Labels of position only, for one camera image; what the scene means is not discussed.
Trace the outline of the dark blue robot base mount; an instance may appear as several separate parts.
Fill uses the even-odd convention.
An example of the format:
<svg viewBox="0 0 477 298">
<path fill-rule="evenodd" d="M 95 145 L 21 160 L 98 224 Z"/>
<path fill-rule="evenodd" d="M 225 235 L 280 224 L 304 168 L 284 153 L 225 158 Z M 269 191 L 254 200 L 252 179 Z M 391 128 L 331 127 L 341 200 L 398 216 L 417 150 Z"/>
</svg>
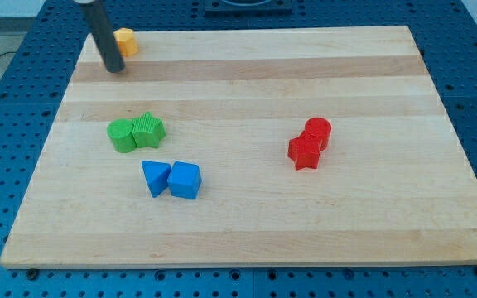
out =
<svg viewBox="0 0 477 298">
<path fill-rule="evenodd" d="M 292 0 L 204 0 L 206 16 L 292 11 Z"/>
</svg>

